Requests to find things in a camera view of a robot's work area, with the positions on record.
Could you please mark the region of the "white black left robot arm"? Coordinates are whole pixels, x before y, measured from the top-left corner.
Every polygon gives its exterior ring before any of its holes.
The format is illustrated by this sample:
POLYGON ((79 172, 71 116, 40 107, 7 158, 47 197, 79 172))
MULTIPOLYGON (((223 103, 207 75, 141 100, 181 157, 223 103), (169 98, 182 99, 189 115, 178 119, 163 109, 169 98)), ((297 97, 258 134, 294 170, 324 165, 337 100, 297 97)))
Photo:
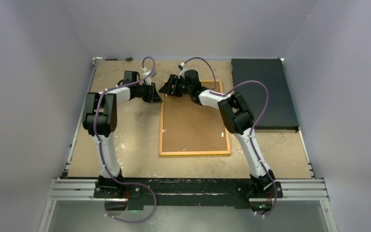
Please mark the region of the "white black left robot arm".
POLYGON ((116 158, 114 132, 117 128, 118 104, 134 98, 146 103, 161 103, 152 78, 155 71, 143 70, 143 74, 125 71, 123 80, 102 92, 89 92, 83 111, 82 124, 93 138, 100 159, 100 175, 96 182, 96 193, 108 193, 118 198, 127 192, 127 184, 116 158))

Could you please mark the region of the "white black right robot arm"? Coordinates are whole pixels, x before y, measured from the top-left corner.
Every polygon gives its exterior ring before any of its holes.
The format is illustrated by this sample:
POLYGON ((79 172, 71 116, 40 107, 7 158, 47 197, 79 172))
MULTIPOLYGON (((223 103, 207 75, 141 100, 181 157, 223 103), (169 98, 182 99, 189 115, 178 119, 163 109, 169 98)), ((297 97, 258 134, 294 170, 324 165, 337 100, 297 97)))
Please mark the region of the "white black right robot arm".
POLYGON ((244 152, 253 193, 263 197, 271 189, 278 190, 256 140, 254 115, 241 93, 220 93, 203 86, 196 70, 187 70, 180 76, 172 74, 159 92, 176 97, 186 94, 198 105, 219 110, 225 128, 237 138, 244 152))

